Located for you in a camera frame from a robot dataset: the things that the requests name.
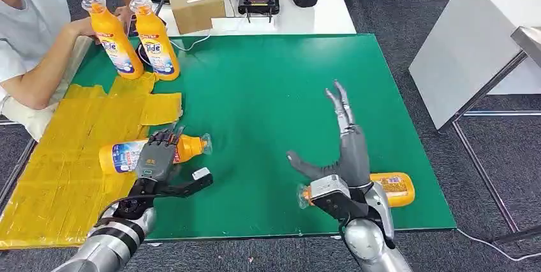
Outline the person's left hand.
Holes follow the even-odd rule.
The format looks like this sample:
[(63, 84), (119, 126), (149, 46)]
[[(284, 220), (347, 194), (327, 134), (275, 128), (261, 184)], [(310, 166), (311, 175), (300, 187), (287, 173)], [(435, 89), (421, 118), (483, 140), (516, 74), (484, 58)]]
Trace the person's left hand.
[(131, 20), (133, 12), (130, 10), (129, 6), (121, 6), (115, 9), (114, 15), (121, 21), (124, 32), (126, 34), (130, 31)]

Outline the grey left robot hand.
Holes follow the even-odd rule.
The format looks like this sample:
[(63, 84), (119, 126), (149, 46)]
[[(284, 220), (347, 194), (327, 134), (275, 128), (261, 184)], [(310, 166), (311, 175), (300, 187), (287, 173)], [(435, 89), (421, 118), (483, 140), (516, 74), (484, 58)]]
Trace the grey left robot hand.
[(138, 179), (168, 183), (178, 173), (174, 165), (177, 145), (184, 126), (164, 128), (153, 132), (144, 144), (135, 167)]

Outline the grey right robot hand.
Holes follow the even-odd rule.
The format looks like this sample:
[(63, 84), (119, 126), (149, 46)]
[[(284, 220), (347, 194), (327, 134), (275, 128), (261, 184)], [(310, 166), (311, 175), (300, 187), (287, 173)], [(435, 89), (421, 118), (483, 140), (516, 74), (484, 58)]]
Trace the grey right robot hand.
[(350, 188), (360, 188), (371, 183), (369, 156), (366, 139), (360, 125), (355, 122), (352, 108), (345, 88), (339, 81), (333, 82), (337, 94), (325, 89), (326, 96), (334, 106), (339, 127), (339, 158), (332, 164), (316, 166), (300, 159), (294, 151), (287, 151), (290, 165), (312, 181), (336, 174)]

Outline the person's right hand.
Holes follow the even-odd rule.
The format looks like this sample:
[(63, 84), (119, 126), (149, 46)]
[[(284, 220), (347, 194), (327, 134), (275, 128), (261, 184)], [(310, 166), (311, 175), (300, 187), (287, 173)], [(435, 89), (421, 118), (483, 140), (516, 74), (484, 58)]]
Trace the person's right hand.
[(76, 20), (73, 23), (75, 24), (79, 36), (86, 36), (92, 38), (96, 45), (99, 45), (101, 43), (99, 38), (96, 36), (96, 32), (93, 29), (90, 17)]

